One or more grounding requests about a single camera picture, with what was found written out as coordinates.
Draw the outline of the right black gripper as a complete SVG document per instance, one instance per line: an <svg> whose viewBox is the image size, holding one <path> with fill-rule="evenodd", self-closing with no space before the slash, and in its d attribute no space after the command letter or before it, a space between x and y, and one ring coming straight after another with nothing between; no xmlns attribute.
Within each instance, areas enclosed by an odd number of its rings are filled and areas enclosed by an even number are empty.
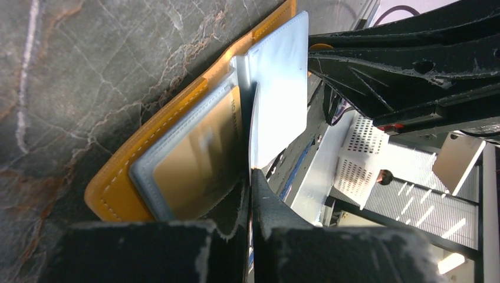
<svg viewBox="0 0 500 283"><path fill-rule="evenodd" d="M308 69L392 135L499 123L499 2L309 37Z"/></svg>

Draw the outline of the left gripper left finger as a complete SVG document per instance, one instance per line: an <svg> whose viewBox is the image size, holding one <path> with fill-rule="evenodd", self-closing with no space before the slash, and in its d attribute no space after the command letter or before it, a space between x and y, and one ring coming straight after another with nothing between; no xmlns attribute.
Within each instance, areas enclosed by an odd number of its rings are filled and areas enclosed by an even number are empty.
<svg viewBox="0 0 500 283"><path fill-rule="evenodd" d="M75 224L40 282L246 282L248 204L242 177L195 221Z"/></svg>

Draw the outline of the orange leather card holder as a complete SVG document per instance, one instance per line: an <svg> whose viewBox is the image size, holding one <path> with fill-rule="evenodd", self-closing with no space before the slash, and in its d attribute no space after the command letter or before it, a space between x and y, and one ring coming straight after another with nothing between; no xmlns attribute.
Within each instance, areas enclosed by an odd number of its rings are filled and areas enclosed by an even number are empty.
<svg viewBox="0 0 500 283"><path fill-rule="evenodd" d="M307 126L308 14L285 1L142 125L93 177L104 221L196 219Z"/></svg>

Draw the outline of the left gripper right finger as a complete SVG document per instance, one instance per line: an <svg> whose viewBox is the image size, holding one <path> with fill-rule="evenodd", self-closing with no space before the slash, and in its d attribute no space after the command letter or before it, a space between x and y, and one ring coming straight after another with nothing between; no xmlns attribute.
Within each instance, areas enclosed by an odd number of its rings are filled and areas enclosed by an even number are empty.
<svg viewBox="0 0 500 283"><path fill-rule="evenodd" d="M251 173L256 282L445 282L430 244L408 228L319 228Z"/></svg>

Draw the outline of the gold credit card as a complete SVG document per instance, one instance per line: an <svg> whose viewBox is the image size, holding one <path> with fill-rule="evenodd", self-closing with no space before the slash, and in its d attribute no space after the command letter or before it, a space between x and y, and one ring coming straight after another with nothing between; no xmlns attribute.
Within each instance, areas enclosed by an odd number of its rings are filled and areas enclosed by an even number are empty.
<svg viewBox="0 0 500 283"><path fill-rule="evenodd" d="M240 88L226 86L200 107L153 169L175 219L196 219L211 210L236 182L244 159Z"/></svg>

